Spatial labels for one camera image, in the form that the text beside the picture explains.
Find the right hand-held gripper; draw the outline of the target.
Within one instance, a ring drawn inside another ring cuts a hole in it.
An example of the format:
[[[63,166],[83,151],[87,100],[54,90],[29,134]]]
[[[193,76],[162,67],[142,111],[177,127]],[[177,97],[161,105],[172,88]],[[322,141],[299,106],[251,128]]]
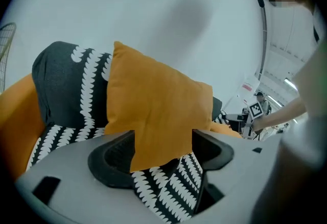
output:
[[[247,106],[244,114],[244,126],[242,127],[242,137],[245,139],[254,139],[253,121],[263,115],[263,109],[259,102]]]

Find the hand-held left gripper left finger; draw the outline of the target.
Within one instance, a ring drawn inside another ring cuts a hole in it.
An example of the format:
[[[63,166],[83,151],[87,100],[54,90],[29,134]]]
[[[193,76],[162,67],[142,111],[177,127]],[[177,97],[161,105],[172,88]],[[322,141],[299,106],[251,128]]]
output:
[[[160,223],[132,189],[133,149],[132,131],[69,144],[42,158],[15,187],[48,223]]]

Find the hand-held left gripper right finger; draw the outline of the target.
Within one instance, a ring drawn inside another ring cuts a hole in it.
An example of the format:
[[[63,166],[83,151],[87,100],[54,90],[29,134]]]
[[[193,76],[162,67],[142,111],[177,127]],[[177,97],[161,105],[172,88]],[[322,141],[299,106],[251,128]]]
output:
[[[249,221],[273,168],[279,136],[265,141],[193,130],[193,153],[212,194],[192,221]]]

